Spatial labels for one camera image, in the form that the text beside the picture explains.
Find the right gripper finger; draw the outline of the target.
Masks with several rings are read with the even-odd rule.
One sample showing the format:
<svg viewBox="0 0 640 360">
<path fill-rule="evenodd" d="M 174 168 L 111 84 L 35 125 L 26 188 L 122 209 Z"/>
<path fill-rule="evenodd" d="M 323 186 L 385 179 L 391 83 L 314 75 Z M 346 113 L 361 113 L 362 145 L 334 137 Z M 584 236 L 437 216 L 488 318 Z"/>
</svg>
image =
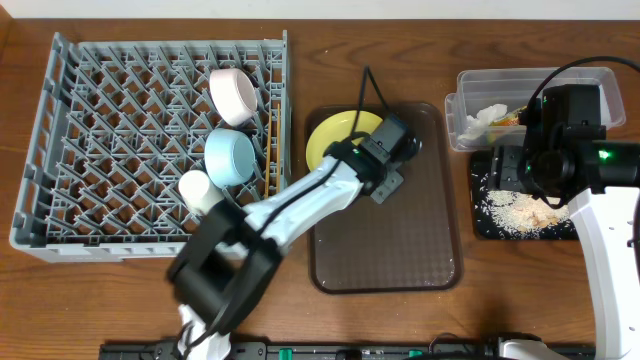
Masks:
<svg viewBox="0 0 640 360">
<path fill-rule="evenodd" d="M 490 169 L 488 172 L 487 184 L 490 190 L 499 190 L 503 171 L 504 146 L 494 147 L 490 158 Z"/>
<path fill-rule="evenodd" d="M 519 177 L 519 165 L 522 159 L 521 146 L 506 146 L 504 148 L 504 188 L 509 191 L 523 191 L 524 187 Z"/>
</svg>

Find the green snack wrapper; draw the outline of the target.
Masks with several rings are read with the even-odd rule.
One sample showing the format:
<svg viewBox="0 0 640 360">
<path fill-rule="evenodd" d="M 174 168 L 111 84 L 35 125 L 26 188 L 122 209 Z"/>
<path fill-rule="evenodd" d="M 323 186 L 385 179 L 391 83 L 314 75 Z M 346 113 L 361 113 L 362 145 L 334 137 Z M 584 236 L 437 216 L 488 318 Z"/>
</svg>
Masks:
<svg viewBox="0 0 640 360">
<path fill-rule="evenodd" d="M 521 114 L 526 110 L 527 106 L 523 106 L 492 120 L 489 123 L 489 127 L 492 128 L 492 131 L 488 135 L 488 141 L 490 143 L 497 143 L 502 138 L 509 137 L 516 133 L 521 127 Z"/>
</svg>

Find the white tissue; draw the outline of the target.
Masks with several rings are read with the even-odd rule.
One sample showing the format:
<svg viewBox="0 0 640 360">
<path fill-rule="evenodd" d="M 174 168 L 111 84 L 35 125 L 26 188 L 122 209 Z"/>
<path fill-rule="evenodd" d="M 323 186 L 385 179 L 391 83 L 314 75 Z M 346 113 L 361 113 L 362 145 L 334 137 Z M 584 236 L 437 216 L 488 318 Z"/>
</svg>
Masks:
<svg viewBox="0 0 640 360">
<path fill-rule="evenodd" d="M 483 132 L 493 124 L 501 121 L 507 114 L 505 104 L 495 104 L 480 110 L 475 117 L 468 115 L 469 128 L 458 136 L 459 140 L 471 141 L 479 138 Z"/>
</svg>

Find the yellow plate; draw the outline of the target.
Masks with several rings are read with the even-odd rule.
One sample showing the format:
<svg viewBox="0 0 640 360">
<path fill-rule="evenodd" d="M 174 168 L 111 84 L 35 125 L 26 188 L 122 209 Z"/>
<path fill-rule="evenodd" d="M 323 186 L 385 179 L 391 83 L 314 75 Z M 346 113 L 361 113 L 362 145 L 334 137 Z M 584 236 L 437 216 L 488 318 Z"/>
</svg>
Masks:
<svg viewBox="0 0 640 360">
<path fill-rule="evenodd" d="M 338 112 L 324 119 L 312 132 L 306 144 L 306 164 L 310 171 L 322 162 L 325 150 L 336 141 L 341 141 L 350 133 L 356 117 L 355 110 Z M 356 132 L 370 135 L 383 119 L 368 111 L 361 111 Z"/>
</svg>

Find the wooden chopstick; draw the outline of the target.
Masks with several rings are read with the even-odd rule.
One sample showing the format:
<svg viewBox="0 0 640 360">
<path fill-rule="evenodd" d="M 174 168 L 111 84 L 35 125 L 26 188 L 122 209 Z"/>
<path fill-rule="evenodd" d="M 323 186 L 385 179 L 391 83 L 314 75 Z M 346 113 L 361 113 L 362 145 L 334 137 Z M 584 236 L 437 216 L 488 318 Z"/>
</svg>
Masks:
<svg viewBox="0 0 640 360">
<path fill-rule="evenodd" d="M 265 186 L 264 186 L 264 199 L 269 197 L 270 193 L 270 177 L 271 177 L 271 152 L 272 152 L 272 124 L 273 115 L 272 110 L 269 110 L 268 125 L 267 125 L 267 138 L 266 138 L 266 162 L 265 162 Z"/>
<path fill-rule="evenodd" d="M 277 105 L 276 113 L 276 180 L 274 194 L 280 192 L 281 164 L 280 164 L 280 146 L 281 146 L 281 104 Z"/>
</svg>

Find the light blue bowl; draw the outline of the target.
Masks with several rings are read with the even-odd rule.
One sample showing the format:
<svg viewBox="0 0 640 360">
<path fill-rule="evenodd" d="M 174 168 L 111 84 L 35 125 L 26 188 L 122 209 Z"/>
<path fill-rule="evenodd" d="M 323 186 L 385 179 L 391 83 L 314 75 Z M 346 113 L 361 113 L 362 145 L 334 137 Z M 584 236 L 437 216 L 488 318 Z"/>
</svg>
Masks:
<svg viewBox="0 0 640 360">
<path fill-rule="evenodd" d="M 255 161 L 253 145 L 249 137 L 240 131 L 219 128 L 206 138 L 205 168 L 218 188 L 237 186 L 249 181 Z"/>
</svg>

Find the pink bowl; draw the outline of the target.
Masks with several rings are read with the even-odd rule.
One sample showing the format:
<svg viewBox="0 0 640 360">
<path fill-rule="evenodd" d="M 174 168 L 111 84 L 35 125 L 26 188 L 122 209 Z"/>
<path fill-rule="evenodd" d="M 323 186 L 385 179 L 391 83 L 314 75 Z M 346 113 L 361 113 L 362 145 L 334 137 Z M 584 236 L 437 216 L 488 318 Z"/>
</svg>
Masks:
<svg viewBox="0 0 640 360">
<path fill-rule="evenodd" d="M 255 88 L 249 76 L 238 68 L 213 70 L 209 89 L 217 112 L 230 126 L 242 125 L 257 110 Z"/>
</svg>

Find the small cream cup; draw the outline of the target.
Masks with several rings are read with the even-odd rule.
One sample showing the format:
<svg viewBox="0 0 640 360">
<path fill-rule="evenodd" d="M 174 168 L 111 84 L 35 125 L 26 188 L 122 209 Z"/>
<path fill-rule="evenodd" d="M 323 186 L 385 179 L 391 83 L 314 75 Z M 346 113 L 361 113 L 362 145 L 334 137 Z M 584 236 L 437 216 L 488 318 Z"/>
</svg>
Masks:
<svg viewBox="0 0 640 360">
<path fill-rule="evenodd" d="M 219 202 L 225 199 L 209 176 L 201 170 L 189 170 L 179 182 L 178 190 L 188 210 L 197 216 L 206 216 Z"/>
</svg>

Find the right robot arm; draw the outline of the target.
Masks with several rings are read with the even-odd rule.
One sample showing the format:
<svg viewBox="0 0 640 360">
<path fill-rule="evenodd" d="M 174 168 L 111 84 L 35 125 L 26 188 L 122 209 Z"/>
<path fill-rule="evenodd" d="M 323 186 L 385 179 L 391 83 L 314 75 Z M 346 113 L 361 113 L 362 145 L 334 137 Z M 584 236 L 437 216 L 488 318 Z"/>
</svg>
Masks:
<svg viewBox="0 0 640 360">
<path fill-rule="evenodd" d="M 566 207 L 584 255 L 598 359 L 639 356 L 639 146 L 611 141 L 596 85 L 539 87 L 520 145 L 493 150 L 488 185 Z"/>
</svg>

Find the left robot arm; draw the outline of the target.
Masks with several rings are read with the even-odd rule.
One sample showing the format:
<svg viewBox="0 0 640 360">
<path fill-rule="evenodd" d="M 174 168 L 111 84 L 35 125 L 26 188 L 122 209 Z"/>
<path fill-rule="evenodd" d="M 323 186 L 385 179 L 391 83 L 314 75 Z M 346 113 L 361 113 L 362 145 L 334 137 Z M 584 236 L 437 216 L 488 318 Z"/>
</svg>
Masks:
<svg viewBox="0 0 640 360">
<path fill-rule="evenodd" d="M 211 207 L 167 270 L 183 321 L 175 356 L 225 358 L 231 331 L 258 305 L 291 244 L 362 196 L 382 203 L 421 146 L 390 114 L 372 133 L 331 143 L 322 163 L 282 192 L 243 208 L 227 200 Z"/>
</svg>

